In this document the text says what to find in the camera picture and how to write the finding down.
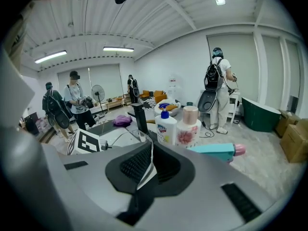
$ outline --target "green bathtub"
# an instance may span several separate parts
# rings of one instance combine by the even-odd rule
[[[259,132],[272,132],[280,119],[280,111],[242,98],[244,121],[246,125]]]

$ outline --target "brown box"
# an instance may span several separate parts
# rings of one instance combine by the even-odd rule
[[[308,159],[308,137],[295,125],[288,125],[280,145],[289,163],[301,163]]]
[[[298,127],[298,129],[306,133],[308,137],[308,118],[299,120],[296,126]]]
[[[280,112],[281,112],[281,118],[275,130],[278,133],[278,135],[282,137],[288,125],[295,125],[300,120],[300,118],[293,113],[292,116],[288,116],[287,115],[288,111],[280,110]]]

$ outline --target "white bottle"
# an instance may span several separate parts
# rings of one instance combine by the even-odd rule
[[[177,122],[176,119],[169,116],[169,112],[166,109],[155,117],[157,140],[159,143],[168,148],[171,148],[175,144]]]
[[[183,108],[183,120],[177,125],[176,146],[190,148],[197,145],[201,129],[201,121],[198,120],[199,110],[195,106]]]

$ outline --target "ceiling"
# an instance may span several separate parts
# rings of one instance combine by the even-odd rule
[[[39,0],[27,24],[22,65],[43,71],[90,58],[138,59],[182,35],[230,24],[272,25],[293,30],[277,0]],[[133,53],[105,52],[104,46],[130,47]],[[40,64],[57,51],[67,55]]]

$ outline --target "pink nozzle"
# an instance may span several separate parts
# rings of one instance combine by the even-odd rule
[[[235,153],[234,156],[240,156],[245,154],[246,152],[246,146],[243,144],[234,144]]]

